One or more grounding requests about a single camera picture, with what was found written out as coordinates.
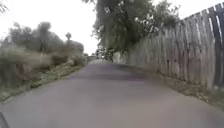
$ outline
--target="dry grass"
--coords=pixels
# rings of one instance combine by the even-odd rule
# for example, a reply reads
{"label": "dry grass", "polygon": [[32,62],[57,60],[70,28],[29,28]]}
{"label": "dry grass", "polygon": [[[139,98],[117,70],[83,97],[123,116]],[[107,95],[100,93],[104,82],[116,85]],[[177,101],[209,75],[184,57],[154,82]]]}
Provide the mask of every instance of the dry grass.
{"label": "dry grass", "polygon": [[62,65],[53,67],[46,72],[37,72],[33,74],[31,79],[27,80],[20,86],[0,87],[0,101],[5,101],[12,96],[58,80],[61,77],[69,75],[81,68],[82,66],[71,66],[69,63],[64,63]]}

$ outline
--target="road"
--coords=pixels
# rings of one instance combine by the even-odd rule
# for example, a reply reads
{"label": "road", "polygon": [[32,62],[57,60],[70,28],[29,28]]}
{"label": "road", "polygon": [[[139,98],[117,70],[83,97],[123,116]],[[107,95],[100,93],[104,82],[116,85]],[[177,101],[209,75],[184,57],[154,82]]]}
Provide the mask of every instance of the road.
{"label": "road", "polygon": [[90,64],[3,105],[11,128],[224,128],[224,113],[132,69]]}

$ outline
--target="foliage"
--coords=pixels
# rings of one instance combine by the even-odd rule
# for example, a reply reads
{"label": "foliage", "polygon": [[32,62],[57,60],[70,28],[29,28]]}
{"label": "foliage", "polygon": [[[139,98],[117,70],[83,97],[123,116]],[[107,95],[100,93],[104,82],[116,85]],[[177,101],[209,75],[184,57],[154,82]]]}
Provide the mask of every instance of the foliage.
{"label": "foliage", "polygon": [[66,63],[70,56],[82,56],[81,43],[65,43],[50,28],[49,22],[41,22],[35,29],[14,24],[1,42],[0,88],[21,84],[34,72]]}
{"label": "foliage", "polygon": [[0,84],[9,86],[27,80],[35,69],[50,66],[48,56],[18,47],[0,49]]}
{"label": "foliage", "polygon": [[155,34],[163,27],[173,26],[178,19],[177,8],[152,0],[83,0],[96,3],[97,19],[94,34],[100,45],[113,51],[128,51],[141,38]]}
{"label": "foliage", "polygon": [[65,36],[67,37],[67,40],[70,40],[72,37],[71,33],[69,33],[69,32]]}
{"label": "foliage", "polygon": [[0,1],[0,13],[4,13],[8,8]]}
{"label": "foliage", "polygon": [[64,43],[58,35],[50,31],[50,27],[50,23],[41,22],[36,29],[32,30],[14,23],[14,27],[9,30],[9,35],[2,45],[16,45],[42,53],[59,52]]}
{"label": "foliage", "polygon": [[32,78],[23,83],[19,87],[2,88],[0,86],[0,102],[5,101],[11,96],[18,95],[24,91],[37,88],[43,84],[58,80],[63,76],[71,74],[82,68],[82,66],[71,66],[68,63],[51,68],[46,72],[37,72],[32,75]]}

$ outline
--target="green leaves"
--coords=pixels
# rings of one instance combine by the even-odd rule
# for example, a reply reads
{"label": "green leaves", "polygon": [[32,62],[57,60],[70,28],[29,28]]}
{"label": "green leaves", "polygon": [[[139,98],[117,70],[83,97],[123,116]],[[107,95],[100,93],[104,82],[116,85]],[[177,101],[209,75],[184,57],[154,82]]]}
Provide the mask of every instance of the green leaves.
{"label": "green leaves", "polygon": [[177,8],[152,0],[96,0],[94,34],[100,45],[114,51],[128,51],[141,38],[154,34],[178,20]]}

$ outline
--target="grass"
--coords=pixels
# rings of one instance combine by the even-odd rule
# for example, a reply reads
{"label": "grass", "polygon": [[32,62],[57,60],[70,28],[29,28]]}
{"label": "grass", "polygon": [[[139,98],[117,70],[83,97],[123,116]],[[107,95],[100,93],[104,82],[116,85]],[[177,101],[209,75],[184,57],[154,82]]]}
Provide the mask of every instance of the grass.
{"label": "grass", "polygon": [[167,86],[185,96],[195,97],[218,109],[224,111],[224,92],[221,90],[208,90],[205,85],[192,84],[176,78],[166,77],[160,74],[147,73],[150,79],[156,79]]}
{"label": "grass", "polygon": [[9,99],[12,96],[16,96],[23,92],[38,88],[44,84],[56,81],[63,76],[69,75],[81,68],[82,66],[72,66],[69,63],[64,63],[53,67],[48,71],[35,73],[30,80],[25,81],[21,85],[13,87],[1,87],[0,102]]}

